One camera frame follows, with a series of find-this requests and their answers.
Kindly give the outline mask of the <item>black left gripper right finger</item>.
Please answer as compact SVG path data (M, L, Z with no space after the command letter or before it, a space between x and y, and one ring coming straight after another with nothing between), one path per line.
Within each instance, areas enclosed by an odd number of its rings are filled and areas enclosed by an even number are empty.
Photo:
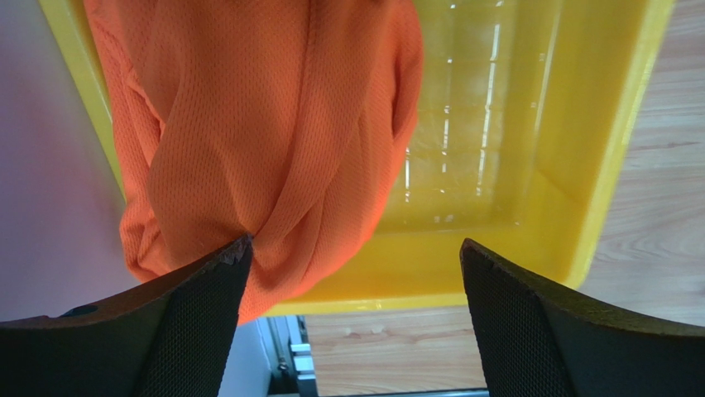
M471 239L460 261L490 395L703 395L703 327L591 298Z

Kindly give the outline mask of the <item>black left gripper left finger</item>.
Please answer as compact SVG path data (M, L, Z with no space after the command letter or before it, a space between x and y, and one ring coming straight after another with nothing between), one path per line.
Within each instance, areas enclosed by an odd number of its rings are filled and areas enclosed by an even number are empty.
M252 258L244 235L59 317L2 323L2 395L217 395Z

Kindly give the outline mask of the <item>orange mesh shorts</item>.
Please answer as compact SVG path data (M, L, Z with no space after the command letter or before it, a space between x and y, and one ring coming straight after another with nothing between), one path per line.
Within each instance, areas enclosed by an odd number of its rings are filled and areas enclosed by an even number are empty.
M410 1L87 1L142 282L243 235L252 321L372 237L417 121Z

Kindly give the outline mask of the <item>yellow plastic tray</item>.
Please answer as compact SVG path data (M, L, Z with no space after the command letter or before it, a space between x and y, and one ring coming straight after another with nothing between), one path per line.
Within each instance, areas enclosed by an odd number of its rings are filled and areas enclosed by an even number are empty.
M43 1L112 179L110 97L84 9ZM372 237L262 316L460 305L466 239L569 288L586 278L671 1L410 1L417 121Z

